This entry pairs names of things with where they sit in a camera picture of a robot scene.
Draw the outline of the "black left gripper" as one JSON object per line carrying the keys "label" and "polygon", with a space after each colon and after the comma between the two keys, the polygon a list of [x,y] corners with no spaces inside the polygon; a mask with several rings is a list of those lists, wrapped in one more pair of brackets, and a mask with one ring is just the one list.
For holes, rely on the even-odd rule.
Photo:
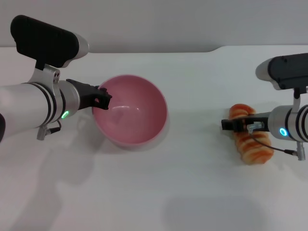
{"label": "black left gripper", "polygon": [[72,79],[67,79],[66,82],[72,84],[78,92],[78,110],[88,107],[95,107],[103,110],[109,109],[109,103],[112,96],[108,93],[106,88],[99,88],[99,86],[81,83]]}

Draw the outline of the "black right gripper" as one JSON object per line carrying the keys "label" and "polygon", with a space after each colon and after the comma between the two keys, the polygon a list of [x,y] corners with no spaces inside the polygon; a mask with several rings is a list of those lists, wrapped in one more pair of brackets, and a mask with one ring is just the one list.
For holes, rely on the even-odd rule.
{"label": "black right gripper", "polygon": [[270,113],[259,113],[247,117],[221,120],[222,130],[253,133],[254,131],[269,132],[268,118]]}

